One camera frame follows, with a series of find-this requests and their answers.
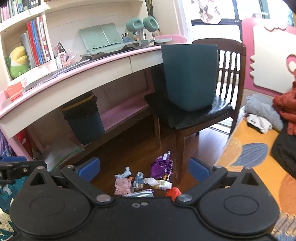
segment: green plush toy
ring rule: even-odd
[[[29,68],[28,56],[25,47],[19,46],[11,51],[9,57],[6,57],[6,63],[11,77],[16,78],[27,72]]]

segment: red book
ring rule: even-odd
[[[40,65],[40,62],[38,59],[36,46],[34,45],[34,42],[33,42],[33,33],[32,33],[32,28],[31,28],[30,22],[27,23],[27,30],[28,30],[28,34],[29,34],[29,41],[30,41],[30,45],[32,48],[34,61],[35,61],[36,66],[38,66],[38,65]]]

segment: pink desk edge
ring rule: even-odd
[[[263,87],[254,85],[253,77],[250,76],[250,72],[253,69],[250,67],[250,64],[253,63],[250,57],[254,55],[254,36],[253,36],[253,27],[255,25],[263,25],[265,22],[270,21],[270,19],[263,18],[246,18],[242,21],[242,37],[243,43],[246,46],[247,56],[246,56],[246,76],[244,80],[244,88],[252,91],[256,91],[262,94],[269,96],[281,95],[276,91],[272,91]],[[286,32],[296,35],[296,28],[287,26]]]
[[[140,53],[146,53],[146,52],[151,52],[151,51],[155,51],[155,50],[159,50],[161,47],[159,46],[152,46],[152,47],[148,47],[148,48],[144,48],[144,49],[138,49],[138,50],[132,50],[132,51],[128,51],[128,52],[124,52],[124,53],[119,53],[119,54],[115,54],[103,59],[99,59],[97,61],[91,62],[89,64],[80,66],[74,70],[71,70],[67,73],[61,74],[59,76],[57,76],[56,78],[40,84],[36,87],[34,87],[33,89],[29,90],[28,92],[25,92],[21,97],[19,97],[18,99],[16,99],[15,101],[13,101],[12,103],[10,103],[8,106],[4,107],[2,110],[0,110],[0,119],[2,117],[4,117],[7,113],[9,113],[10,111],[12,111],[14,108],[16,108],[17,106],[19,106],[20,104],[22,104],[23,102],[25,102],[26,100],[28,100],[29,98],[33,97],[34,95],[40,93],[41,91],[57,84],[60,81],[63,81],[69,77],[72,77],[76,74],[79,74],[83,71],[86,71],[88,69],[118,60],[118,59],[122,59],[122,58],[126,58],[129,56],[133,56],[133,55],[137,55]]]

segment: trash can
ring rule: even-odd
[[[96,105],[98,98],[87,92],[62,106],[64,119],[68,122],[81,144],[89,144],[105,134]]]
[[[169,101],[185,111],[210,106],[216,91],[217,45],[162,45],[161,52]]]

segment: desk drawer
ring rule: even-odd
[[[130,56],[130,60],[131,60],[131,68],[134,73],[139,70],[161,64],[163,62],[163,57],[161,55],[161,50],[155,50],[151,52]]]

